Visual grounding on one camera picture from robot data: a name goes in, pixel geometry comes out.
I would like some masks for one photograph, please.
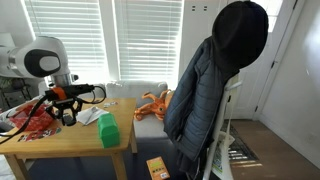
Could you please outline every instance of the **red bag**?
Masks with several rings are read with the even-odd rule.
[[[25,131],[44,130],[52,123],[54,119],[45,111],[46,107],[48,107],[48,105],[40,105],[36,113],[31,117]],[[24,122],[28,119],[32,108],[33,105],[28,105],[10,117],[10,120],[16,125],[17,128],[21,128]]]

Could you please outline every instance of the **window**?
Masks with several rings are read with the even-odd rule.
[[[116,0],[120,79],[177,82],[183,0]]]
[[[60,39],[81,83],[105,82],[107,63],[99,0],[25,0],[36,36]]]
[[[277,17],[279,15],[282,1],[283,0],[252,0],[252,2],[255,2],[259,4],[261,7],[263,7],[268,14],[268,18],[269,18],[268,32],[273,31],[273,28],[277,21]]]

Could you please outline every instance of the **small cardboard box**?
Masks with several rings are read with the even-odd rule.
[[[152,180],[168,179],[170,177],[161,157],[148,160],[147,165]]]
[[[99,117],[98,131],[103,148],[120,144],[119,129],[113,114],[102,114]]]

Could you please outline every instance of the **couch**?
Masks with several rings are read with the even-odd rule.
[[[151,92],[159,97],[166,89],[168,89],[166,82],[155,81],[113,81],[106,84],[108,98],[136,98],[137,108],[152,102],[149,98],[141,98],[144,93]],[[134,120],[133,123],[137,142],[157,142],[157,140],[168,139],[163,131],[163,122],[154,114],[144,116],[141,121]]]

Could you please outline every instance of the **hood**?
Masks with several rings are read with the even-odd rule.
[[[228,72],[253,63],[264,49],[268,27],[268,15],[260,5],[250,1],[227,5],[212,28],[215,63]]]

